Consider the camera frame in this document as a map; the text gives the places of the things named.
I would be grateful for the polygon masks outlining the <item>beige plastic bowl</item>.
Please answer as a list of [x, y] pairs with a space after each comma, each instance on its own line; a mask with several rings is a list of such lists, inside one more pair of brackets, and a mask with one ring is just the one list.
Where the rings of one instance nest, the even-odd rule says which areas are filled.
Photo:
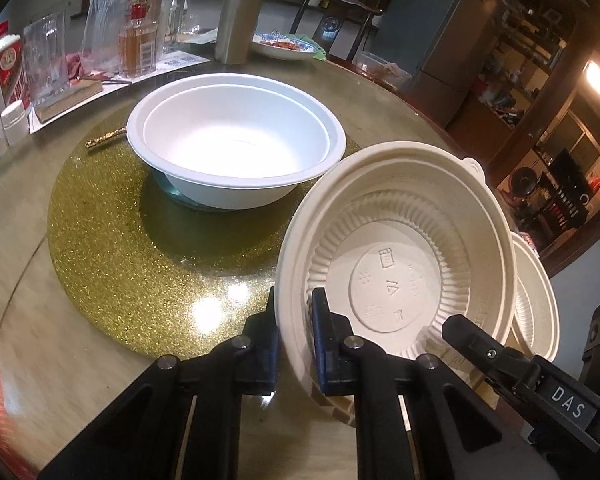
[[512, 327], [516, 260], [480, 164], [435, 146], [363, 148], [320, 177], [292, 216], [278, 257], [276, 321], [298, 382], [320, 408], [355, 422], [348, 396], [317, 385], [311, 295], [394, 356], [438, 356], [471, 387], [481, 373], [442, 337], [461, 314], [498, 342]]
[[515, 232], [512, 242], [517, 281], [509, 339], [529, 358], [542, 356], [553, 362], [559, 349], [560, 322], [552, 284], [528, 242]]

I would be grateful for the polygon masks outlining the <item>white foam bowl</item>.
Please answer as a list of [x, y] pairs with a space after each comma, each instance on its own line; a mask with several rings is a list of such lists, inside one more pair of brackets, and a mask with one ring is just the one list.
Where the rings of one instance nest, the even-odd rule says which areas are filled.
[[138, 102], [126, 121], [135, 154], [174, 190], [214, 209], [281, 200], [342, 159], [334, 113], [290, 84], [256, 75], [180, 79]]

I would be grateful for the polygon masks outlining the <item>gold glitter turntable mat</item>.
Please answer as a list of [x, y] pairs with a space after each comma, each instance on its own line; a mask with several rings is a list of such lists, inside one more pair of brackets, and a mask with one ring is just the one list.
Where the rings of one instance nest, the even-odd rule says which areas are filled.
[[50, 258], [76, 310], [118, 344], [148, 358], [201, 356], [266, 307], [309, 188], [249, 210], [185, 205], [125, 140], [85, 147], [129, 114], [66, 121], [76, 143], [50, 193]]

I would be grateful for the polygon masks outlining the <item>small white pill bottle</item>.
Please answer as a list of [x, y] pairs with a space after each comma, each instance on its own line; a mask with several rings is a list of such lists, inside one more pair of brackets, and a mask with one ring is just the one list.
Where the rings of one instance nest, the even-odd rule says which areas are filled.
[[30, 134], [28, 113], [21, 100], [15, 100], [1, 112], [3, 131], [9, 146], [15, 146]]

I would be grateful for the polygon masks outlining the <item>clear plastic container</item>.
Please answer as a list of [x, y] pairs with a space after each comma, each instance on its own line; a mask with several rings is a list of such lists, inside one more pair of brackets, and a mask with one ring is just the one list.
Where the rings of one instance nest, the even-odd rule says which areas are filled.
[[398, 91], [401, 91], [412, 78], [398, 64], [386, 61], [372, 52], [358, 52], [354, 58], [354, 65], [373, 81], [381, 82]]

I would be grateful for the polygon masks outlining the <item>white paper sheet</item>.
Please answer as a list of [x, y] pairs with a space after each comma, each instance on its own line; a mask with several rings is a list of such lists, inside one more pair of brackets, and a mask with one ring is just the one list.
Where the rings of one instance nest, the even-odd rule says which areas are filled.
[[170, 52], [161, 61], [157, 63], [157, 69], [153, 73], [138, 76], [134, 79], [124, 79], [119, 75], [114, 76], [114, 78], [112, 78], [110, 81], [104, 81], [102, 83], [102, 90], [95, 93], [94, 96], [89, 96], [86, 100], [79, 102], [78, 104], [71, 105], [68, 108], [68, 110], [64, 110], [63, 112], [60, 112], [59, 114], [50, 119], [42, 120], [38, 117], [38, 111], [32, 110], [32, 112], [30, 112], [28, 116], [30, 125], [29, 133], [35, 134], [45, 126], [54, 122], [55, 120], [64, 117], [74, 112], [75, 110], [78, 110], [80, 107], [85, 106], [88, 103], [97, 101], [103, 98], [104, 96], [109, 96], [111, 93], [116, 93], [120, 90], [137, 86], [141, 82], [175, 72], [176, 70], [182, 70], [183, 68], [189, 68], [208, 62], [208, 58], [204, 58], [203, 56], [196, 55], [193, 53], [188, 53], [184, 51]]

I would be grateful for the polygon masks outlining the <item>grey refrigerator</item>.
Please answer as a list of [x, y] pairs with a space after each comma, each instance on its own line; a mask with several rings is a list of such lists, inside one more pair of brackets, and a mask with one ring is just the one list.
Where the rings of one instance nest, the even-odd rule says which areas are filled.
[[496, 43], [504, 0], [392, 0], [372, 52], [411, 75], [401, 91], [445, 127]]

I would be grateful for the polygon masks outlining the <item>clear glass mug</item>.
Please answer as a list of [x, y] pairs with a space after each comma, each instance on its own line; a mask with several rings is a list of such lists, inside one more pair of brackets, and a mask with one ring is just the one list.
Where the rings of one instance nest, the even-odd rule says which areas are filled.
[[43, 16], [23, 29], [23, 63], [32, 104], [44, 105], [69, 85], [64, 11]]

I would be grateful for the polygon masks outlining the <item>patterned food dish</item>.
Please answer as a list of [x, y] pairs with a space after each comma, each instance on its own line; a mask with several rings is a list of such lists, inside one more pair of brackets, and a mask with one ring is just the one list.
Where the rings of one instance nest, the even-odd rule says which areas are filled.
[[254, 34], [251, 50], [279, 61], [305, 61], [310, 58], [324, 61], [326, 58], [325, 51], [311, 40], [279, 32]]

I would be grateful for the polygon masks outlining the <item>liquor bottle in bag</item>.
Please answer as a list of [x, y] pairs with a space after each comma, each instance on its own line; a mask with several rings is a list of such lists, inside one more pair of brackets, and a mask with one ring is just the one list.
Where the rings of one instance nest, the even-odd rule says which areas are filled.
[[87, 73], [134, 79], [162, 55], [172, 0], [91, 0], [80, 59]]

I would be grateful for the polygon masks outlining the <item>steel thermos flask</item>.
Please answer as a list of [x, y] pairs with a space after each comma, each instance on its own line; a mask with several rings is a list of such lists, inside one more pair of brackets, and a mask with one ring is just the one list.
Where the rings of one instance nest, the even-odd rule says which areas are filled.
[[214, 58], [225, 65], [247, 61], [263, 0], [224, 0]]

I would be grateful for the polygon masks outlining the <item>dark wooden chair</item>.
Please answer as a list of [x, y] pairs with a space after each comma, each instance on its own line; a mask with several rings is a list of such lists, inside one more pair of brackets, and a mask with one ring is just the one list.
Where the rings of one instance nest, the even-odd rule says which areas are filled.
[[[352, 63], [355, 55], [358, 54], [358, 49], [361, 47], [363, 39], [368, 35], [373, 25], [373, 19], [384, 14], [383, 10], [368, 6], [360, 0], [322, 0], [326, 3], [323, 9], [323, 15], [314, 30], [311, 39], [316, 42], [326, 53], [334, 45], [338, 35], [343, 28], [344, 23], [350, 18], [350, 13], [358, 13], [362, 16], [362, 21], [358, 32], [356, 33], [346, 61]], [[303, 15], [309, 9], [311, 0], [303, 0], [300, 8], [294, 16], [294, 21], [291, 24], [290, 33], [294, 35]]]

